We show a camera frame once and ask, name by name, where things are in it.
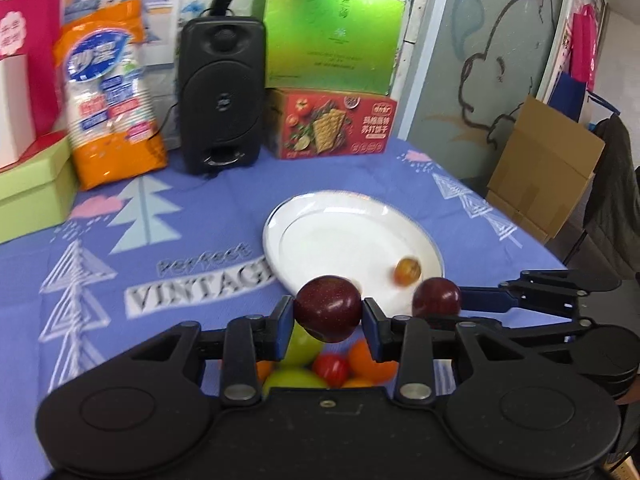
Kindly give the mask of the dark red plum small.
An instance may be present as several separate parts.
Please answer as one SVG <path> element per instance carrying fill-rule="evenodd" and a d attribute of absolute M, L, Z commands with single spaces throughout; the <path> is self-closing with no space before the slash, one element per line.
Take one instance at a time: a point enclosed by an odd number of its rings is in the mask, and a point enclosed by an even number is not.
<path fill-rule="evenodd" d="M 458 315 L 462 308 L 460 288 L 446 278 L 428 278 L 414 291 L 413 316 Z"/>

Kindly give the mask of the red-yellow plum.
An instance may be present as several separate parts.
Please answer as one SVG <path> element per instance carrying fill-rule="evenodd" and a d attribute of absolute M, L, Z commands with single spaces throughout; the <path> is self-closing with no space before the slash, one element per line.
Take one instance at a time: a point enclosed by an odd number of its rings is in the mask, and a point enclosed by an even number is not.
<path fill-rule="evenodd" d="M 398 261 L 393 270 L 393 280 L 401 287 L 407 287 L 421 277 L 422 269 L 420 261 L 416 258 L 406 257 Z"/>

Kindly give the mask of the dark red plum large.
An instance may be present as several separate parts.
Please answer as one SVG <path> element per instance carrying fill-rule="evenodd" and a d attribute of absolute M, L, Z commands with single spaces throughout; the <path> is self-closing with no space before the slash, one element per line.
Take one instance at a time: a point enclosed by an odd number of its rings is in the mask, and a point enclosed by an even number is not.
<path fill-rule="evenodd" d="M 306 332 L 326 344 L 352 336 L 361 320 L 362 299 L 346 278 L 323 275 L 305 284 L 294 299 L 294 318 Z"/>

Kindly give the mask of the orange tangerine left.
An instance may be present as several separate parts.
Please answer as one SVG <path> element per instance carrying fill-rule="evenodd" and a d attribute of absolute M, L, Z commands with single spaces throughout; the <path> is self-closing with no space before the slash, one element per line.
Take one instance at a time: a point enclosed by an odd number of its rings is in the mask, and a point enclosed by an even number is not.
<path fill-rule="evenodd" d="M 274 370 L 272 361 L 259 361 L 256 363 L 257 378 L 263 384 Z"/>

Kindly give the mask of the orange tangerine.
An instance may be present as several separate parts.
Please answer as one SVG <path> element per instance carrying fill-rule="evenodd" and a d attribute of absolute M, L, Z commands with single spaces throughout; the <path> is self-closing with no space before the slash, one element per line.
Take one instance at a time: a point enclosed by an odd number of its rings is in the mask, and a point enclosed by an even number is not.
<path fill-rule="evenodd" d="M 343 388 L 371 388 L 374 386 L 374 382 L 371 382 L 369 379 L 362 377 L 347 379 L 346 382 L 344 382 L 344 384 L 342 385 Z"/>
<path fill-rule="evenodd" d="M 259 361 L 256 363 L 257 378 L 263 384 L 274 370 L 272 361 Z"/>
<path fill-rule="evenodd" d="M 352 374 L 358 379 L 364 379 L 373 385 L 383 385 L 390 382 L 397 374 L 396 362 L 376 362 L 363 338 L 356 340 L 347 352 L 347 361 Z"/>

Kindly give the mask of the orange tangerine right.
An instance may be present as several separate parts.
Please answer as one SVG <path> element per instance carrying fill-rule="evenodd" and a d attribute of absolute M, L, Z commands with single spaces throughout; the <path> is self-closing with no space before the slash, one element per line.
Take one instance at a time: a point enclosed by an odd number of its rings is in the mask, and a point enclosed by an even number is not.
<path fill-rule="evenodd" d="M 364 379 L 373 385 L 383 385 L 390 382 L 397 374 L 396 362 L 376 362 L 363 338 L 356 340 L 347 352 L 347 361 L 352 374 L 358 379 Z"/>

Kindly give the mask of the green jujube upper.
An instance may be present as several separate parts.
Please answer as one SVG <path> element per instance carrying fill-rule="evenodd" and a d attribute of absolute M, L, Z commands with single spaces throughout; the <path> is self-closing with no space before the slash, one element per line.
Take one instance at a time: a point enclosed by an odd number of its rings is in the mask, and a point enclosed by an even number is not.
<path fill-rule="evenodd" d="M 306 367 L 323 350 L 324 343 L 310 336 L 297 322 L 294 323 L 292 335 L 288 342 L 284 358 L 280 365 L 284 367 Z"/>

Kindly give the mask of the green jujube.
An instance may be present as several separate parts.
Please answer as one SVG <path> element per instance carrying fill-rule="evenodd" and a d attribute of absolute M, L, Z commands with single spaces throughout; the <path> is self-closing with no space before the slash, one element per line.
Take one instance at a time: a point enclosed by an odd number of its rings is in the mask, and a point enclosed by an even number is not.
<path fill-rule="evenodd" d="M 284 367 L 306 367 L 323 350 L 324 343 L 310 336 L 297 322 L 294 323 L 292 335 L 288 342 L 284 358 L 280 365 Z"/>
<path fill-rule="evenodd" d="M 262 396 L 269 396 L 273 388 L 327 389 L 328 383 L 311 370 L 297 367 L 276 368 L 262 385 Z"/>

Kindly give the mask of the green jujube lower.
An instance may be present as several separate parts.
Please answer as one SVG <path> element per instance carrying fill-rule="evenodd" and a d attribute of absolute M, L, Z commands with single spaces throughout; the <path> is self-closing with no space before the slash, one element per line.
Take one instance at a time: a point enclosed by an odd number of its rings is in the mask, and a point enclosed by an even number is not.
<path fill-rule="evenodd" d="M 269 396 L 273 388 L 327 389 L 328 383 L 311 370 L 297 367 L 276 368 L 262 385 L 262 396 Z"/>

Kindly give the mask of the orange tangerine lower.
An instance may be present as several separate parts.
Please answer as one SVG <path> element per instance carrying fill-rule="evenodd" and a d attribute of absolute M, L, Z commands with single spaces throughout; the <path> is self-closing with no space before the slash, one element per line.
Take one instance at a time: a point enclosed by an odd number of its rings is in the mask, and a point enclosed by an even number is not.
<path fill-rule="evenodd" d="M 344 382 L 344 384 L 342 385 L 343 388 L 371 388 L 374 386 L 374 382 L 371 382 L 369 379 L 362 377 L 347 379 L 346 382 Z"/>

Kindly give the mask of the small red tomato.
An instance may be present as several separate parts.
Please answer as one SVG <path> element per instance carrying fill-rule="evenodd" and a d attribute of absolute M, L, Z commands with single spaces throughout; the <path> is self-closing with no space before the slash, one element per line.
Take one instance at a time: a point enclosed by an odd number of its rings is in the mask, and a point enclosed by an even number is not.
<path fill-rule="evenodd" d="M 348 359 L 338 353 L 323 353 L 314 359 L 311 369 L 330 388 L 341 388 L 350 377 Z"/>

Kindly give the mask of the dark jacket on chair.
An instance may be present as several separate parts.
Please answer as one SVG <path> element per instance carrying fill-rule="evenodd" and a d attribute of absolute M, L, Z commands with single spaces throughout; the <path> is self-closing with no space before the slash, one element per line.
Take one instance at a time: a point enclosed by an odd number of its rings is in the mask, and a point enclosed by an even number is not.
<path fill-rule="evenodd" d="M 585 209 L 584 229 L 620 278 L 639 274 L 639 185 L 630 137 L 617 115 L 597 124 L 604 142 Z"/>

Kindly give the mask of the white ceramic plate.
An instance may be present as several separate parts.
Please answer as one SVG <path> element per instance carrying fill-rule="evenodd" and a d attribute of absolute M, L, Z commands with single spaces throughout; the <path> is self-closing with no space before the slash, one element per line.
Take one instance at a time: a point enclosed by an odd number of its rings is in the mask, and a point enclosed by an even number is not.
<path fill-rule="evenodd" d="M 403 258 L 415 258 L 421 280 L 442 278 L 437 245 L 394 207 L 354 192 L 325 190 L 294 196 L 271 211 L 262 248 L 274 275 L 295 295 L 322 275 L 352 281 L 392 318 L 411 313 L 416 286 L 394 281 Z"/>

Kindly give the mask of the brown cardboard box right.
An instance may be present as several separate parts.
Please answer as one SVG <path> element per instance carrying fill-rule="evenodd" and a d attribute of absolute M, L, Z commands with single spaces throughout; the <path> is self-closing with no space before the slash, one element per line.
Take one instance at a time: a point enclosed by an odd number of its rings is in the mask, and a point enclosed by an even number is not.
<path fill-rule="evenodd" d="M 531 96 L 518 113 L 486 200 L 539 243 L 556 237 L 594 176 L 604 142 Z"/>

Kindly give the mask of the blue patterned tablecloth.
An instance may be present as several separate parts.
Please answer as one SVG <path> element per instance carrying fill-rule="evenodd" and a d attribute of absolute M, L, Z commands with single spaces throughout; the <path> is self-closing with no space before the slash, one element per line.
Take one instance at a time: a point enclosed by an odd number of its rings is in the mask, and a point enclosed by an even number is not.
<path fill-rule="evenodd" d="M 179 322 L 218 328 L 269 312 L 284 290 L 262 229 L 284 200 L 369 195 L 430 234 L 446 277 L 495 286 L 559 260 L 410 144 L 381 154 L 280 160 L 193 177 L 174 156 L 154 174 L 78 195 L 63 224 L 1 247 L 1 474 L 49 473 L 40 401 L 66 380 Z"/>

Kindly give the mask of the red cracker box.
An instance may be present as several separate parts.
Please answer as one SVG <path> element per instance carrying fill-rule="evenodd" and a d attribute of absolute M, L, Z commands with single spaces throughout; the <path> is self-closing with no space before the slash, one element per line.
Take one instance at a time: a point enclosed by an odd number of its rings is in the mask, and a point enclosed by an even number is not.
<path fill-rule="evenodd" d="M 397 103 L 370 93 L 270 89 L 266 145 L 280 159 L 380 154 Z"/>

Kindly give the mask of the orange paper cup package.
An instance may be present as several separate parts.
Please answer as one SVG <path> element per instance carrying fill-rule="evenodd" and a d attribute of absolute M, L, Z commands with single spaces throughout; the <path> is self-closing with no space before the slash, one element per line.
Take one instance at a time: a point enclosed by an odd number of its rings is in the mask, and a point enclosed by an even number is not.
<path fill-rule="evenodd" d="M 127 0 L 64 25 L 54 45 L 66 131 L 84 190 L 167 165 L 142 60 L 141 0 Z"/>

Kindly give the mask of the light green shoe box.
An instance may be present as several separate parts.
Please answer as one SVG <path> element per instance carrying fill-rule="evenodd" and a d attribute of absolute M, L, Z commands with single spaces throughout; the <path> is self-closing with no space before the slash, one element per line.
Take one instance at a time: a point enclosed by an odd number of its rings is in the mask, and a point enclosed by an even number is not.
<path fill-rule="evenodd" d="M 64 131 L 42 136 L 1 170 L 0 240 L 15 240 L 63 223 L 78 181 Z"/>

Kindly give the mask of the black speaker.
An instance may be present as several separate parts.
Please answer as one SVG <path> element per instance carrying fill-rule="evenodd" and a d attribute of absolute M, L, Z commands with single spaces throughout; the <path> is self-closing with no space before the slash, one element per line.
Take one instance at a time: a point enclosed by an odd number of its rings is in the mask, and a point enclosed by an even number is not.
<path fill-rule="evenodd" d="M 253 165 L 262 145 L 266 29 L 231 3 L 212 0 L 180 35 L 177 126 L 190 174 Z"/>

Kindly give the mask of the large green gift box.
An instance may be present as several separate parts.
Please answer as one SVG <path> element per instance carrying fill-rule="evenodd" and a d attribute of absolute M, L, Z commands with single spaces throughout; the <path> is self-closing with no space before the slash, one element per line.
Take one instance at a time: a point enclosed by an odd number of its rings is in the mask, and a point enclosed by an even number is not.
<path fill-rule="evenodd" d="M 253 0 L 266 28 L 266 86 L 385 94 L 404 4 L 399 0 Z"/>

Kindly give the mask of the white coffee cup box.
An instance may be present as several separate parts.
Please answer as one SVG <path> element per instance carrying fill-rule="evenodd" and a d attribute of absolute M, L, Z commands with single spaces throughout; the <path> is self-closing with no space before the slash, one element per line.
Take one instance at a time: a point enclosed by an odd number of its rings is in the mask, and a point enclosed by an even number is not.
<path fill-rule="evenodd" d="M 1 60 L 0 167 L 15 164 L 35 142 L 25 55 Z"/>

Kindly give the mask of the pink paper bag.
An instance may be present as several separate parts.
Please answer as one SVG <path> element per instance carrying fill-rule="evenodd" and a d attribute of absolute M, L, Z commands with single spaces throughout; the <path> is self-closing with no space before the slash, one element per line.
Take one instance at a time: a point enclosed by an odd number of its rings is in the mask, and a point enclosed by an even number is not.
<path fill-rule="evenodd" d="M 61 26 L 61 0 L 1 0 L 1 55 L 24 55 L 37 136 L 51 131 L 60 114 L 53 47 Z"/>

